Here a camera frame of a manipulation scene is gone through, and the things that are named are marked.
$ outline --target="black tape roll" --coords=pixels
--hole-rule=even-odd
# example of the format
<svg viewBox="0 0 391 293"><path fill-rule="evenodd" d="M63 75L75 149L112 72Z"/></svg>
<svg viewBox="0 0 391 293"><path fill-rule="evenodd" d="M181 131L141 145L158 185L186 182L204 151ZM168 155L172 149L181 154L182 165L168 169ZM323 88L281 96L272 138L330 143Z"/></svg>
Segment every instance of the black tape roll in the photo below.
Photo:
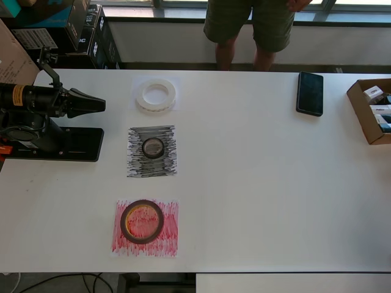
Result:
<svg viewBox="0 0 391 293"><path fill-rule="evenodd" d="M158 215L158 219L159 219L158 227L156 228L155 232L153 232L152 235L145 237L145 238L139 238L139 237L133 236L130 233L130 231L127 227L127 224L126 224L129 215L134 210L136 210L138 207L142 207L142 206L148 206L148 207L154 209L156 211L156 214ZM159 206L156 203L154 203L150 200L137 200L134 203L131 203L130 205L128 205L126 207L126 209L123 211L120 224L121 224L122 234L130 242L133 242L135 244L147 244L149 242L154 241L160 235L161 230L163 229L164 216L163 216L163 212L161 211L161 208L159 208Z"/></svg>

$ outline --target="black smartphone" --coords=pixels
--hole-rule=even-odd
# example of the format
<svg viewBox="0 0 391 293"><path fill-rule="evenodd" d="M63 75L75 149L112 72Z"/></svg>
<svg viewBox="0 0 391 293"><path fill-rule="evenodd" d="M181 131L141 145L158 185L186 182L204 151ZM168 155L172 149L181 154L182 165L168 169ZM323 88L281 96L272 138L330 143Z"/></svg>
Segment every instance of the black smartphone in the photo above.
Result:
<svg viewBox="0 0 391 293"><path fill-rule="evenodd" d="M323 76L300 72L296 111L320 117L323 114Z"/></svg>

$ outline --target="black box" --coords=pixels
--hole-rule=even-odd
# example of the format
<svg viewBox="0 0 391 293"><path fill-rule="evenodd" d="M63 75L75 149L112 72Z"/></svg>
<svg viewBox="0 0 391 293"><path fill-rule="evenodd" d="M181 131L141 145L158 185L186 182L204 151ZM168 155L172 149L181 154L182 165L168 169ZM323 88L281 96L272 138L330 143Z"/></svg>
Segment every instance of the black box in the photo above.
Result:
<svg viewBox="0 0 391 293"><path fill-rule="evenodd" d="M91 27L85 27L81 33L77 52L61 54L53 68L103 69L108 64L103 46L97 32Z"/></svg>
<svg viewBox="0 0 391 293"><path fill-rule="evenodd" d="M75 52L90 0L37 0L17 17L4 18L26 50L49 46L52 52Z"/></svg>
<svg viewBox="0 0 391 293"><path fill-rule="evenodd" d="M84 26L93 27L98 32L104 51L111 63L121 62L120 54L118 53L109 23L106 21L101 5L89 5Z"/></svg>

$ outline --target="yellow label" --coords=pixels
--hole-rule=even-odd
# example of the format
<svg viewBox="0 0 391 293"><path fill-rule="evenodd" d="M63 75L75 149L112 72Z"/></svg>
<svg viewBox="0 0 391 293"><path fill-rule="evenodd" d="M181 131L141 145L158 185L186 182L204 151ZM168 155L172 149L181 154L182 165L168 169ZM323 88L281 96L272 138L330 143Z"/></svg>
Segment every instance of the yellow label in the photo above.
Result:
<svg viewBox="0 0 391 293"><path fill-rule="evenodd" d="M12 101L14 106L23 106L23 89L25 85L17 84L13 88Z"/></svg>

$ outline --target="red marker scribbles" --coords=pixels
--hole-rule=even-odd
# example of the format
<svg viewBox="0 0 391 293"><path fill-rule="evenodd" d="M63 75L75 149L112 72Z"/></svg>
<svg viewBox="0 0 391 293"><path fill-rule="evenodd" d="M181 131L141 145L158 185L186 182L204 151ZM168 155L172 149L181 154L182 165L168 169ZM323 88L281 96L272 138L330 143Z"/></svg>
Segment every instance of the red marker scribbles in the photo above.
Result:
<svg viewBox="0 0 391 293"><path fill-rule="evenodd" d="M178 251L178 202L151 200L162 210L164 225L162 232L154 241L147 244L134 244L126 239L120 227L120 219L125 208L135 200L119 200L115 212L114 232L111 251L114 255L145 255L157 257L175 257ZM127 225L132 235L147 237L158 225L156 212L149 208L137 208L128 217Z"/></svg>

